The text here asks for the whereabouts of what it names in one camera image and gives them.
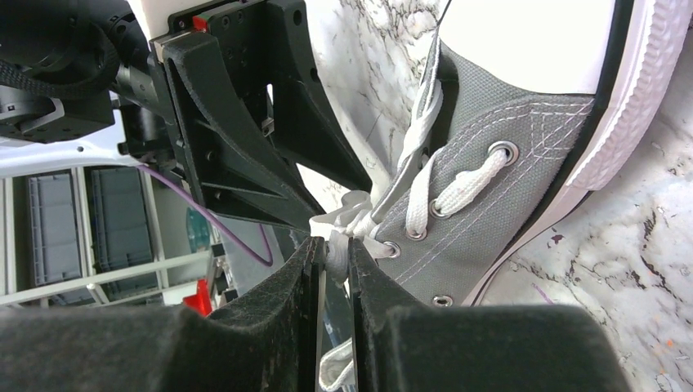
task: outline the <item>metal eyelet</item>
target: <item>metal eyelet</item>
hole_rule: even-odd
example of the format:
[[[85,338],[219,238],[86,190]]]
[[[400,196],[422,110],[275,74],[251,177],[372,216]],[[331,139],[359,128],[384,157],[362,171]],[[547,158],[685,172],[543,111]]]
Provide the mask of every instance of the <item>metal eyelet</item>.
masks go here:
[[[453,298],[451,296],[434,296],[433,306],[438,308],[449,308],[453,305]]]
[[[428,203],[428,212],[431,213],[431,216],[433,216],[436,219],[448,219],[451,216],[450,215],[443,215],[436,209],[436,198],[431,200],[430,203]]]
[[[504,149],[507,156],[507,162],[505,166],[510,166],[520,157],[520,149],[517,148],[515,143],[511,141],[497,141],[489,147],[489,155],[495,153],[496,151]]]
[[[392,254],[388,256],[388,258],[395,259],[402,254],[402,249],[396,243],[393,243],[392,241],[385,241],[383,243],[392,249]]]
[[[426,238],[428,235],[428,231],[426,229],[423,230],[423,233],[410,233],[409,230],[405,229],[405,235],[407,238],[411,239],[412,241],[422,241]]]

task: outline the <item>purple cable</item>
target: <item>purple cable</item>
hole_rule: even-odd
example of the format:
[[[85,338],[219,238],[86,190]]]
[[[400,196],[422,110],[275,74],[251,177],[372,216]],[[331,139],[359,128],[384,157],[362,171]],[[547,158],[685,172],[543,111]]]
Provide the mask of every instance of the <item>purple cable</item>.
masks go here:
[[[257,224],[258,229],[260,230],[260,234],[262,234],[262,241],[265,243],[265,250],[267,251],[267,254],[270,255],[269,260],[265,260],[262,258],[260,255],[258,255],[253,249],[251,249],[248,245],[246,245],[243,241],[240,240],[240,238],[236,237],[235,234],[231,230],[229,230],[226,226],[224,226],[223,223],[221,223],[207,208],[204,208],[197,204],[194,200],[193,197],[190,196],[187,192],[183,190],[180,186],[174,184],[171,180],[168,178],[164,177],[159,173],[158,171],[152,169],[151,167],[147,165],[140,165],[137,166],[138,169],[141,171],[149,174],[153,178],[161,181],[164,185],[166,185],[168,188],[171,188],[173,192],[176,192],[179,196],[181,196],[183,199],[185,199],[188,204],[190,204],[191,207],[193,207],[197,212],[202,214],[209,223],[216,227],[217,230],[219,230],[222,234],[224,234],[228,239],[231,240],[232,243],[236,244],[236,246],[240,247],[243,252],[248,254],[253,260],[257,261],[258,263],[262,265],[266,265],[268,267],[271,267],[275,263],[275,259],[272,256],[272,250],[270,249],[270,242],[267,241],[267,234],[265,234],[265,230],[262,228],[262,225]]]

